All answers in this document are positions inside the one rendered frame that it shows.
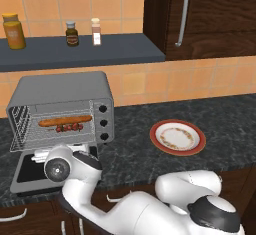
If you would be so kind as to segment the dark grey wall shelf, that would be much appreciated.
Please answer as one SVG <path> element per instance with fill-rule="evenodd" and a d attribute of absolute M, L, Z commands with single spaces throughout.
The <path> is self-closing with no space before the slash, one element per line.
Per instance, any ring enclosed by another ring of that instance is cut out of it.
<path fill-rule="evenodd" d="M 7 40 L 0 39 L 0 72 L 164 61 L 165 54 L 143 33 L 103 35 L 100 46 L 93 45 L 90 35 L 80 36 L 75 47 L 69 47 L 64 36 L 27 38 L 22 50 L 11 50 Z"/>

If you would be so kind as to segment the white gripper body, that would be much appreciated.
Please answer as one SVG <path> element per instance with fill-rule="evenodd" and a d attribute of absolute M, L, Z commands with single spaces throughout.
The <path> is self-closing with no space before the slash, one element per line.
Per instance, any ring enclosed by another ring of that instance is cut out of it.
<path fill-rule="evenodd" d="M 45 163 L 49 159 L 49 154 L 51 152 L 51 149 L 36 150 L 31 160 L 35 163 Z"/>

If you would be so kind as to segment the yellow jar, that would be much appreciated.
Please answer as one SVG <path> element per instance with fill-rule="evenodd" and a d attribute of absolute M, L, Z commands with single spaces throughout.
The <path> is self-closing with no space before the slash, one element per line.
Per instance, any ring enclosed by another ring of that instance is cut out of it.
<path fill-rule="evenodd" d="M 2 17 L 3 27 L 9 47 L 12 50 L 24 49 L 26 47 L 26 42 L 18 14 L 4 13 Z"/>

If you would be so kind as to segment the silver toaster oven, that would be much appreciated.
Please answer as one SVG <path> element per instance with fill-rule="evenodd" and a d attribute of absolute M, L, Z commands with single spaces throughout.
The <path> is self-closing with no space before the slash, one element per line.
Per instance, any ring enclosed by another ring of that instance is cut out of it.
<path fill-rule="evenodd" d="M 93 103 L 92 120 L 95 126 L 95 141 L 86 143 L 94 145 L 112 141 L 114 139 L 114 102 L 107 76 L 102 71 L 24 76 L 11 97 L 6 113 L 12 129 L 9 111 L 11 107 L 78 101 Z M 99 111 L 101 105 L 107 107 L 105 113 Z M 107 120 L 108 124 L 102 127 L 101 120 Z M 100 138 L 103 133 L 109 135 L 106 141 Z"/>

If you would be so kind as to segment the dark wood cupboard door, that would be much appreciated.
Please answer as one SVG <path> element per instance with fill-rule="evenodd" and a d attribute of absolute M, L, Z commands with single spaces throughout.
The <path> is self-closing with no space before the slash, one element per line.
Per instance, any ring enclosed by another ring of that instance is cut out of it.
<path fill-rule="evenodd" d="M 143 33 L 167 61 L 256 55 L 256 0 L 189 0 L 176 47 L 183 1 L 144 1 Z"/>

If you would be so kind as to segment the dark brown sauce jar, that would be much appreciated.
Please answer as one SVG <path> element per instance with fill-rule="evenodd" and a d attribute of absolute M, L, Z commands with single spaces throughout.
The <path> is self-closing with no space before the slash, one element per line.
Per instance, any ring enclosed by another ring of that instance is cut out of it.
<path fill-rule="evenodd" d="M 70 47 L 79 45 L 78 31 L 73 21 L 66 22 L 66 42 Z"/>

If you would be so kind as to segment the baguette bread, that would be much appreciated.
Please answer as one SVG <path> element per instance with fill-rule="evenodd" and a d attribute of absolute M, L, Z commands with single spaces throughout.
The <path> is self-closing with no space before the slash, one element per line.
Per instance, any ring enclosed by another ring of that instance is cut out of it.
<path fill-rule="evenodd" d="M 86 123 L 92 120 L 91 115 L 82 115 L 82 116 L 69 116 L 69 117 L 57 117 L 51 119 L 43 119 L 38 122 L 40 127 L 52 127 L 65 124 L 74 124 L 74 123 Z"/>

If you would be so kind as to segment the red rimmed white plate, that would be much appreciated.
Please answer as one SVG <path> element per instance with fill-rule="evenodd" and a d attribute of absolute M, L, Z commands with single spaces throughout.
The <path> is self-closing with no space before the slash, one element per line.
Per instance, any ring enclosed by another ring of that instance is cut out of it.
<path fill-rule="evenodd" d="M 206 136 L 197 126 L 177 119 L 154 124 L 150 129 L 150 139 L 158 149 L 174 156 L 195 155 L 206 145 Z"/>

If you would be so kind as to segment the pale spice shaker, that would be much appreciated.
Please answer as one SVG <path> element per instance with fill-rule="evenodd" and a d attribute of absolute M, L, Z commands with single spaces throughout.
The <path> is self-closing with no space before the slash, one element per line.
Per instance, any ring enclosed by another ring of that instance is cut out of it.
<path fill-rule="evenodd" d="M 94 46 L 101 45 L 101 28 L 100 28 L 100 19 L 92 18 L 92 42 Z"/>

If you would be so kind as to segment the toaster oven glass door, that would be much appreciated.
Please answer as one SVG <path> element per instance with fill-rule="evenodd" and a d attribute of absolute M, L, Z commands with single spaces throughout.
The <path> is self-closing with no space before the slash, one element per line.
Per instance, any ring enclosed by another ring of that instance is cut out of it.
<path fill-rule="evenodd" d="M 34 153 L 21 155 L 11 192 L 28 195 L 62 188 L 65 196 L 90 198 L 102 173 L 102 165 L 94 156 L 97 148 L 60 144 L 51 150 L 45 163 L 32 161 Z"/>

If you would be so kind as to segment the red kebab skewer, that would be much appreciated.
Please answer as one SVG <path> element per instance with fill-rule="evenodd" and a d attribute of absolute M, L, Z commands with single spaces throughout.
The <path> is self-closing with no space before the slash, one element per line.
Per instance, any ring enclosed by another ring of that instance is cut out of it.
<path fill-rule="evenodd" d="M 83 130 L 84 126 L 81 123 L 74 123 L 74 124 L 64 124 L 64 125 L 57 125 L 55 129 L 48 129 L 48 131 L 56 131 L 57 133 L 60 132 L 67 132 L 67 131 L 81 131 Z"/>

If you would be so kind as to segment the dark wood drawer front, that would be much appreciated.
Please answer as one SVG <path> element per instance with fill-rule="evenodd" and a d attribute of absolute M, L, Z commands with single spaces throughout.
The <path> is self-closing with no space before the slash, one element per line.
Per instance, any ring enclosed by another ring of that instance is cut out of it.
<path fill-rule="evenodd" d="M 26 215 L 15 221 L 0 222 L 0 235 L 62 235 L 61 224 L 49 201 L 0 208 L 0 218 Z"/>

